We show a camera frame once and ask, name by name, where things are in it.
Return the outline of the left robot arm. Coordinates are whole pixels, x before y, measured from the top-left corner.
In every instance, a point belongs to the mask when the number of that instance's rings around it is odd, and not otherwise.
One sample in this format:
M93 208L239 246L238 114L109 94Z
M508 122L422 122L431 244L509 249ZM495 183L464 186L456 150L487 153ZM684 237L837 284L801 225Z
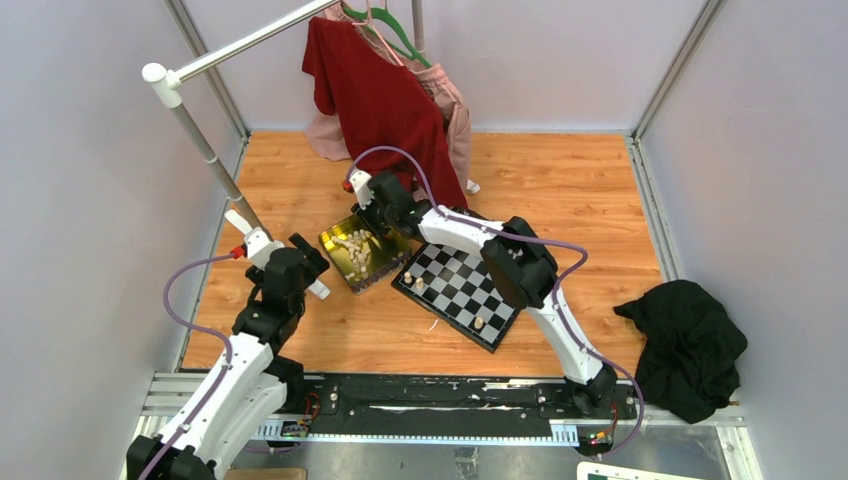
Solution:
M223 351L187 402L156 435L133 440L129 479L222 479L272 413L305 403L303 365L279 352L305 313L306 294L328 296L319 277L330 264L299 234L264 254L247 240L229 256L239 254L252 263L246 305L231 335L210 332Z

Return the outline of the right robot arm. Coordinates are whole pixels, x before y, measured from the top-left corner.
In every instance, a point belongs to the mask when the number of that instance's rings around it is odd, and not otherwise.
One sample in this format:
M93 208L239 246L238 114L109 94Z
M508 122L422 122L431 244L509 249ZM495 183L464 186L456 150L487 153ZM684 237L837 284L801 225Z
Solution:
M505 303L527 312L553 348L575 411L592 418L611 410L616 371L592 346L569 308L548 242L524 219L488 221L416 200L390 172L372 176L353 169L343 188L355 195L352 211L370 231L395 231L481 260Z

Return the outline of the black white chess board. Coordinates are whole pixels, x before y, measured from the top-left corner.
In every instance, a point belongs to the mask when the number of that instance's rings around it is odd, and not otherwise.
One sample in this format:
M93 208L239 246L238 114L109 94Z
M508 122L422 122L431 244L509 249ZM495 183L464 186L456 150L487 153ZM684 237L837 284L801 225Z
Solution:
M484 243L495 238L488 228L501 224L443 208L424 215L420 230L422 246L392 280L392 287L425 310L444 320L466 338L493 353L517 318L489 275L481 257ZM411 284L404 282L410 272ZM416 291L417 278L424 289ZM482 317L484 327L474 329Z

